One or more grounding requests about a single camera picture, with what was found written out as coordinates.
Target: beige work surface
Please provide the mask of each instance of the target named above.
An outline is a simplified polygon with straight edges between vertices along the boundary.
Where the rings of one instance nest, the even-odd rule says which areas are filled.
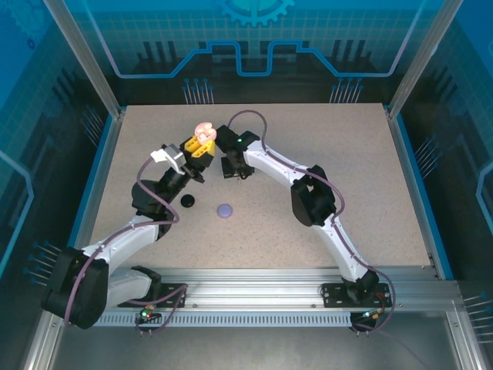
[[[411,198],[381,104],[270,104],[129,106],[116,145],[92,242],[126,223],[135,211],[130,190],[149,154],[161,144],[177,146],[198,123],[227,124],[239,110],[267,118],[267,145],[293,161],[318,164],[340,189],[340,216],[354,245],[374,265],[429,264]],[[247,113],[232,125],[259,136],[262,122]],[[239,182],[224,180],[218,149],[203,184],[190,181],[173,202],[181,221],[126,266],[146,267],[333,267],[321,239],[293,215],[290,191],[260,171]],[[152,164],[143,178],[158,180],[167,169]],[[196,203],[179,200],[192,194]],[[218,217],[220,204],[233,216]]]

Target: purple cable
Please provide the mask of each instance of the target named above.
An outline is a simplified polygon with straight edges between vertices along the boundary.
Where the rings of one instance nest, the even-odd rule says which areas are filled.
[[[286,166],[287,168],[293,170],[293,171],[298,171],[298,172],[301,172],[301,173],[304,173],[305,175],[308,175],[310,177],[313,177],[314,179],[317,179],[319,181],[321,181],[322,183],[326,184],[329,188],[332,189],[333,192],[335,192],[335,194],[337,195],[337,197],[339,198],[339,201],[340,201],[340,209],[337,210],[334,215],[332,216],[332,218],[330,219],[331,221],[331,225],[332,227],[334,227],[336,233],[337,233],[337,236],[340,238],[340,240],[342,241],[342,244],[344,245],[344,247],[346,248],[347,252],[350,254],[350,256],[358,263],[360,264],[361,266],[367,268],[368,270],[370,271],[373,271],[375,274],[379,274],[381,277],[383,277],[385,280],[388,281],[388,284],[391,286],[391,290],[392,290],[392,295],[394,297],[394,304],[391,306],[391,311],[389,312],[388,316],[385,318],[385,320],[375,329],[373,329],[372,331],[378,331],[380,330],[381,328],[383,328],[388,322],[389,320],[391,319],[392,315],[394,314],[394,309],[395,309],[395,299],[396,299],[396,294],[395,294],[395,286],[394,286],[394,283],[392,282],[392,280],[386,275],[384,274],[383,272],[377,270],[375,267],[372,267],[368,264],[365,264],[360,258],[357,257],[357,255],[351,250],[351,248],[349,247],[349,245],[347,244],[346,240],[344,239],[342,233],[340,232],[339,228],[337,227],[336,223],[335,223],[335,219],[336,217],[338,217],[339,215],[341,215],[344,211],[344,208],[346,207],[346,202],[344,201],[344,197],[342,195],[342,193],[339,191],[339,189],[337,189],[335,187],[335,185],[333,185],[329,180],[327,179],[324,179],[323,177],[321,176],[318,176],[317,174],[315,173],[311,173],[311,172],[308,172],[306,170],[303,170],[301,168],[297,168],[293,165],[291,165],[290,163],[286,162],[285,160],[282,160],[281,158],[275,156],[274,154],[272,154],[268,149],[267,149],[267,145],[265,144],[265,136],[267,135],[267,120],[266,118],[263,116],[262,113],[260,112],[257,112],[256,110],[253,110],[253,109],[245,109],[245,110],[241,110],[239,111],[238,113],[235,113],[231,118],[230,118],[230,121],[228,122],[227,126],[230,127],[231,126],[231,123],[233,122],[233,120],[235,118],[237,118],[239,115],[241,114],[244,114],[244,113],[253,113],[253,114],[256,114],[258,115],[261,119],[262,119],[262,122],[263,122],[263,132],[262,132],[262,138],[261,138],[261,143],[262,143],[262,148],[263,150],[265,151],[265,153],[270,157],[272,158],[273,160],[276,160],[278,163],[281,163],[282,165]]]
[[[84,263],[82,266],[79,274],[77,275],[77,278],[74,282],[74,285],[72,287],[72,291],[70,292],[69,296],[69,301],[67,302],[67,308],[65,310],[65,316],[63,318],[63,321],[65,323],[65,326],[71,326],[70,324],[70,314],[72,313],[72,306],[74,304],[75,300],[75,295],[77,294],[77,290],[79,289],[80,283],[82,279],[84,278],[84,275],[86,274],[87,269],[89,268],[89,265],[96,259],[98,254],[102,252],[103,249],[108,247],[108,244],[111,243],[116,237],[120,236],[121,234],[125,233],[126,231],[132,230],[136,227],[145,227],[145,226],[160,226],[160,225],[170,225],[170,224],[176,224],[179,222],[179,215],[176,212],[176,210],[168,203],[166,202],[163,198],[158,196],[157,194],[154,194],[149,188],[147,188],[143,182],[141,181],[142,174],[144,170],[148,167],[148,165],[153,162],[153,158],[149,158],[143,165],[140,167],[139,172],[137,173],[137,183],[139,186],[146,192],[148,193],[151,197],[156,199],[158,202],[160,202],[164,207],[166,207],[172,214],[173,214],[173,220],[165,220],[165,221],[147,221],[147,222],[140,222],[138,224],[134,225],[128,225],[125,226],[123,229],[116,231],[113,235],[110,235],[105,239],[105,241],[102,242],[102,244],[96,249],[89,259]]]
[[[162,331],[168,324],[169,322],[171,321],[171,318],[173,317],[173,315],[175,314],[176,312],[176,309],[178,308],[178,305],[179,303],[181,302],[183,296],[185,295],[185,290],[186,290],[186,284],[182,285],[180,288],[176,289],[175,291],[172,291],[170,294],[168,294],[167,296],[163,297],[163,298],[160,298],[156,301],[152,301],[152,302],[139,302],[139,301],[129,301],[129,303],[137,303],[137,304],[158,304],[162,301],[165,301],[166,299],[169,299],[171,298],[172,296],[178,294],[181,292],[181,294],[179,295],[178,299],[176,300],[175,302],[175,305],[173,306],[173,309],[172,311],[169,313],[168,317],[166,318],[166,320],[161,324],[161,326],[159,326],[158,328],[156,329],[153,329],[153,330],[150,330],[150,333],[157,333],[159,331]],[[142,335],[144,333],[144,331],[139,327],[139,324],[137,324],[137,321],[136,321],[136,329],[138,331],[140,331],[140,334]]]

